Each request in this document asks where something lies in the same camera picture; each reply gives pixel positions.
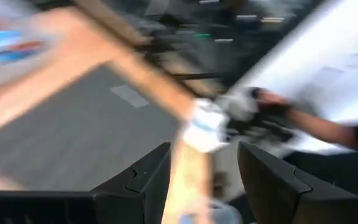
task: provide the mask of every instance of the person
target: person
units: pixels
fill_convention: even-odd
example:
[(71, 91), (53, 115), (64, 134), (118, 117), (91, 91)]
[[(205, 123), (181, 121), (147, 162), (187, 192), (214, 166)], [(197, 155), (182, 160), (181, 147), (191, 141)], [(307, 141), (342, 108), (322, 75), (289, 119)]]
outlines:
[[(263, 105), (290, 104), (284, 97), (268, 90), (261, 90), (259, 103)], [(292, 123), (313, 137), (358, 151), (358, 126), (345, 126), (290, 107), (285, 115)]]
[[(328, 156), (294, 151), (283, 160), (332, 185), (358, 194), (358, 126), (346, 126), (305, 113), (269, 90), (260, 91), (258, 104), (283, 106), (287, 119), (300, 130), (322, 141), (353, 149), (354, 153)], [(239, 166), (243, 157), (240, 151)]]

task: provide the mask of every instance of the person's hand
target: person's hand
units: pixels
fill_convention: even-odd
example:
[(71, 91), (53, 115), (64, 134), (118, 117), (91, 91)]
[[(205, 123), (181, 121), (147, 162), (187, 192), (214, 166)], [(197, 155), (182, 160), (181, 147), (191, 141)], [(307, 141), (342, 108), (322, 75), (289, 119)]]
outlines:
[(286, 116), (291, 109), (291, 103), (287, 99), (269, 90), (261, 90), (256, 100), (259, 110), (267, 113)]
[(272, 105), (287, 105), (288, 101), (276, 94), (273, 93), (271, 91), (268, 90), (261, 90), (258, 98), (257, 98), (257, 102), (260, 106), (272, 106)]

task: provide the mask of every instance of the gloved hand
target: gloved hand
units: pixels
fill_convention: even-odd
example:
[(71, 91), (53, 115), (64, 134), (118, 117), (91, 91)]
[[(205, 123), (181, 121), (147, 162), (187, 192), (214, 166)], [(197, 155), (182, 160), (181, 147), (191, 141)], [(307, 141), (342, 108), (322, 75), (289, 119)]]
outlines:
[(287, 99), (263, 88), (251, 89), (250, 95), (256, 100), (259, 111), (265, 114), (285, 117), (292, 108)]
[(191, 119), (186, 124), (183, 139), (201, 152), (214, 152), (227, 146), (225, 128), (229, 117), (208, 99), (196, 99)]

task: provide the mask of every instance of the black object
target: black object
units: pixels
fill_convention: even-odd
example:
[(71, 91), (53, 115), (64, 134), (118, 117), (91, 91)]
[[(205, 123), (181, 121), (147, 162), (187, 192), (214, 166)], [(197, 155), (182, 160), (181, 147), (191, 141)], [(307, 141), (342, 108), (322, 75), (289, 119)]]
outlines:
[(252, 209), (250, 207), (249, 199), (246, 193), (240, 194), (236, 198), (230, 200), (228, 204), (239, 211), (241, 220), (244, 224), (257, 223), (257, 220), (252, 213)]
[(321, 155), (296, 151), (283, 160), (333, 186), (358, 195), (358, 152)]
[(0, 192), (0, 223), (158, 224), (169, 179), (163, 143), (91, 192)]
[[(257, 100), (262, 88), (253, 87), (247, 94)], [(231, 118), (226, 126), (226, 140), (236, 136), (248, 136), (250, 142), (256, 144), (261, 140), (274, 139), (278, 142), (288, 142), (294, 137), (292, 125), (287, 120), (287, 111), (291, 105), (269, 105), (258, 107), (259, 111), (248, 121)]]
[(245, 142), (239, 145), (238, 160), (257, 223), (358, 223), (358, 194)]
[(72, 0), (25, 0), (41, 11), (73, 5)]

